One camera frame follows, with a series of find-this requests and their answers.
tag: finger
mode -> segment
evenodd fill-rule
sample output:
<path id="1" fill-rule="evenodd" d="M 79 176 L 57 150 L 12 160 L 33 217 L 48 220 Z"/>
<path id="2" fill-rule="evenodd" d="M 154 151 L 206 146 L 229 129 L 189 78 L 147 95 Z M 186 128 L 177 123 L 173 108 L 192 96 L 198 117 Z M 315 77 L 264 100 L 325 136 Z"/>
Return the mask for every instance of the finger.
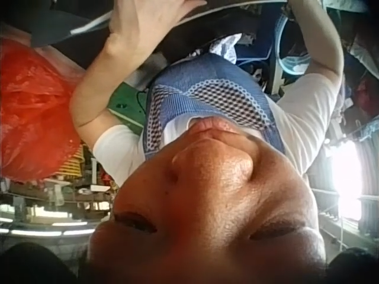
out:
<path id="1" fill-rule="evenodd" d="M 205 0 L 186 0 L 182 4 L 181 9 L 179 10 L 179 15 L 177 21 L 183 19 L 188 13 L 195 10 L 198 7 L 207 5 Z"/>

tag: eye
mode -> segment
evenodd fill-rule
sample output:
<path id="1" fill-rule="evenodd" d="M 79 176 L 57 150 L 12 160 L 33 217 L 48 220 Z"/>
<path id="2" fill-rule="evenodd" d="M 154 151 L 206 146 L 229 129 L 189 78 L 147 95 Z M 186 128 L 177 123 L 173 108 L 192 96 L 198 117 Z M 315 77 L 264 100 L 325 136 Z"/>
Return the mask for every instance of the eye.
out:
<path id="1" fill-rule="evenodd" d="M 156 227 L 144 216 L 136 213 L 115 214 L 114 220 L 126 227 L 148 234 L 157 232 Z"/>
<path id="2" fill-rule="evenodd" d="M 269 238 L 279 238 L 291 234 L 298 229 L 298 226 L 287 222 L 276 222 L 269 226 L 260 228 L 257 232 L 250 236 L 250 240 L 264 240 Z"/>

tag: plastic bag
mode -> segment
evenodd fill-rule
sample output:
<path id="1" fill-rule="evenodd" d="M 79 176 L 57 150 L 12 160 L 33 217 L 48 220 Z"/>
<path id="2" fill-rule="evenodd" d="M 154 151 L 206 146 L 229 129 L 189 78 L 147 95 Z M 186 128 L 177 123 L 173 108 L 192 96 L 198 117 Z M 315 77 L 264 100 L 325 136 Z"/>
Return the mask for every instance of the plastic bag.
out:
<path id="1" fill-rule="evenodd" d="M 44 57 L 1 41 L 1 174 L 25 182 L 51 176 L 78 150 L 69 114 L 73 84 Z"/>

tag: mouth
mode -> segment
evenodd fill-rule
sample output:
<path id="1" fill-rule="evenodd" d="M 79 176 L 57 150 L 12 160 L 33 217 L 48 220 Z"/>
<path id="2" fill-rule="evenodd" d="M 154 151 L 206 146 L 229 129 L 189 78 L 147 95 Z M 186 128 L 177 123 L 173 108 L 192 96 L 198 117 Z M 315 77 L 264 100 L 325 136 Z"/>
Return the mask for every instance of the mouth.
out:
<path id="1" fill-rule="evenodd" d="M 196 122 L 189 128 L 188 134 L 196 134 L 210 129 L 240 134 L 236 125 L 221 117 L 207 117 L 196 120 Z"/>

